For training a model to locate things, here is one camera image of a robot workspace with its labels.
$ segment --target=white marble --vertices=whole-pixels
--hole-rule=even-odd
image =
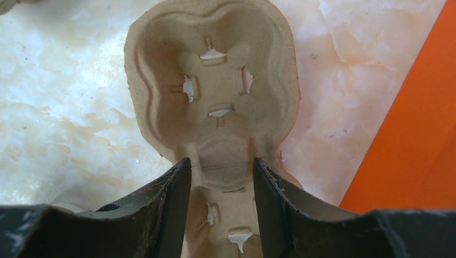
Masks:
[[[129,25],[159,1],[43,0],[0,16],[0,203],[97,209],[164,173],[123,67]],[[302,101],[284,167],[338,204],[444,0],[275,0]]]

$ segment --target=plier jaw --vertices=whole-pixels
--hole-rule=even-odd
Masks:
[[[253,163],[263,257],[456,257],[456,212],[330,205]],[[191,163],[97,211],[0,206],[0,257],[181,257]]]

